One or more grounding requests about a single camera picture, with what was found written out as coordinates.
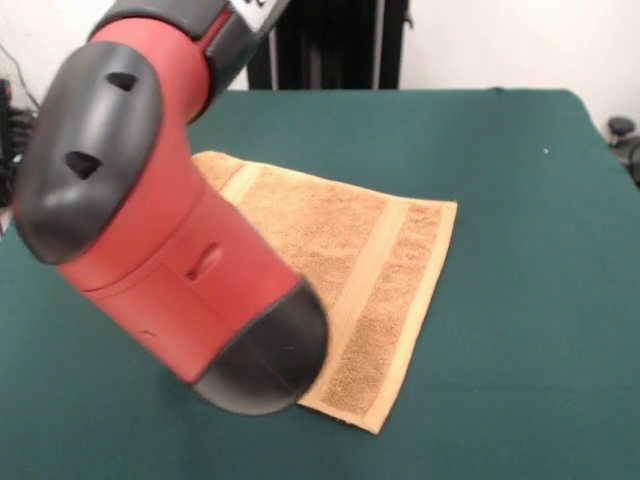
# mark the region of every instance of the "table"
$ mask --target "table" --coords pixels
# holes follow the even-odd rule
[[[386,426],[202,404],[11,229],[0,478],[638,478],[640,201],[578,98],[230,92],[190,135],[194,151],[459,202]]]

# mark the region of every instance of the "dark vent hole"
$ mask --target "dark vent hole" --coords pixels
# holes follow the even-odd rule
[[[135,75],[124,72],[111,72],[107,75],[107,82],[120,90],[130,92],[135,87],[138,78]]]
[[[65,161],[80,180],[86,180],[102,166],[102,162],[96,157],[82,152],[67,153]]]

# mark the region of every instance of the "black cable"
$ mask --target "black cable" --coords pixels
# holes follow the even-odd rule
[[[40,110],[40,104],[38,103],[36,98],[31,94],[31,91],[27,86],[27,82],[25,81],[24,76],[22,75],[22,68],[20,68],[20,63],[18,63],[16,58],[13,55],[11,55],[11,53],[9,53],[9,51],[5,48],[4,45],[2,45],[2,43],[0,43],[0,51],[2,51],[2,53],[4,53],[5,56],[11,61],[11,63],[13,63],[13,66],[16,67],[16,71],[18,72],[18,78],[20,79],[20,83],[22,84],[22,88],[24,89],[24,92],[27,94],[27,96],[29,97],[29,100],[31,100],[31,103],[33,103],[36,109]]]

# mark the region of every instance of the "green table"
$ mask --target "green table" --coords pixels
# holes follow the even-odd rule
[[[575,96],[229,93],[191,134],[195,151],[459,202],[381,435],[203,405],[11,231],[0,478],[640,477],[640,201]]]

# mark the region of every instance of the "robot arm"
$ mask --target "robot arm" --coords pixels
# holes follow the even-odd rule
[[[203,398],[249,415],[313,384],[326,316],[310,284],[207,185],[186,127],[286,4],[116,2],[51,84],[14,205],[40,262]]]

